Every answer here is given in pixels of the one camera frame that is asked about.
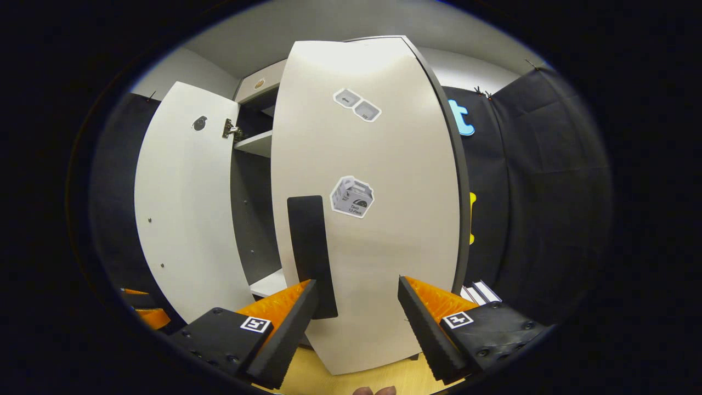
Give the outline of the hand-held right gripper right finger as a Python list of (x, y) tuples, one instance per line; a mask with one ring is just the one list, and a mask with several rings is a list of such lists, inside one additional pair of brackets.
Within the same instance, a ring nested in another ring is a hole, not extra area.
[(478, 304), (409, 276), (398, 301), (432, 375), (446, 385), (504, 369), (551, 332), (500, 301)]

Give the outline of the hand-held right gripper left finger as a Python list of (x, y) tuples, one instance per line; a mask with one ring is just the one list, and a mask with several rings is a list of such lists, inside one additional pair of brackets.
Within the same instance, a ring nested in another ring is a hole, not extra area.
[(200, 365), (278, 390), (318, 303), (318, 283), (305, 280), (236, 312), (211, 308), (169, 341)]

